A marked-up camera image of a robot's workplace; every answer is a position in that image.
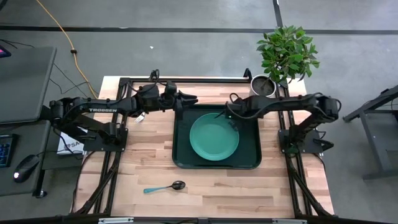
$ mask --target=keyboard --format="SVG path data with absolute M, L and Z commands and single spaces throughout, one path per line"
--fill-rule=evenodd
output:
M 17 138 L 16 134 L 0 135 L 0 168 L 10 166 Z

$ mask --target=blue spoon handle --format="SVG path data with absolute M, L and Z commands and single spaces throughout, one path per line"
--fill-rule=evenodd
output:
M 151 192 L 154 192 L 156 190 L 160 190 L 160 189 L 166 189 L 167 187 L 156 187 L 156 188 L 152 188 L 152 189 L 144 189 L 144 194 L 148 194 Z

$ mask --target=teal plate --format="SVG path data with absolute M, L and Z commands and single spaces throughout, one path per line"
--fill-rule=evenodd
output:
M 224 115 L 209 113 L 198 118 L 191 127 L 190 142 L 193 150 L 202 158 L 220 161 L 234 153 L 239 144 L 239 132 L 233 121 Z

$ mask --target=gray floor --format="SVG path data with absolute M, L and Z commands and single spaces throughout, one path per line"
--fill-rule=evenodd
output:
M 42 1 L 66 26 L 119 27 L 233 27 L 274 28 L 272 1 Z M 280 0 L 286 25 L 308 29 L 397 29 L 398 1 L 377 0 Z M 66 10 L 73 10 L 73 16 Z M 13 0 L 0 12 L 1 24 L 52 26 L 35 1 Z M 256 41 L 261 34 L 181 33 L 75 33 L 80 66 L 99 91 L 105 75 L 161 75 L 240 77 L 246 67 L 261 73 Z M 321 66 L 306 79 L 309 93 L 320 91 L 343 103 L 341 116 L 397 84 L 396 35 L 314 35 Z M 1 31 L 0 39 L 34 46 L 58 48 L 57 65 L 75 82 L 84 80 L 76 71 L 70 48 L 59 32 Z M 72 87 L 53 70 L 52 79 L 63 90 Z M 89 93 L 86 86 L 83 91 Z M 61 95 L 50 84 L 46 103 L 65 96 L 82 96 L 78 90 Z M 398 178 L 364 182 L 362 175 L 376 171 L 359 120 L 341 119 L 325 124 L 326 138 L 335 147 L 325 153 L 326 175 L 335 213 L 340 217 L 398 222 Z M 0 219 L 66 214 L 77 170 L 55 171 L 46 176 L 46 198 L 29 195 L 0 198 Z

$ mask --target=black desk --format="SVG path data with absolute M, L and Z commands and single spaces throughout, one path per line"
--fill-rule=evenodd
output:
M 0 124 L 39 119 L 56 51 L 18 49 L 0 58 Z
M 28 155 L 38 154 L 45 151 L 49 132 L 49 121 L 26 123 L 22 126 L 21 124 L 0 126 L 1 134 L 11 133 L 19 135 L 18 140 L 16 141 L 16 148 L 14 149 L 10 167 L 0 168 L 0 196 L 32 193 L 37 190 L 37 188 L 41 190 L 40 173 L 42 173 L 42 162 L 38 164 L 29 179 L 23 183 L 15 183 L 12 176 L 16 166 L 21 160 Z
M 398 85 L 382 91 L 378 97 L 343 117 L 345 122 L 361 118 L 366 137 L 376 158 L 379 170 L 364 175 L 364 180 L 398 176 L 396 157 L 393 160 L 394 154 L 389 153 L 398 151 L 398 110 L 393 110 L 392 106 L 391 110 L 379 110 L 381 106 L 388 105 L 396 98 L 398 98 Z

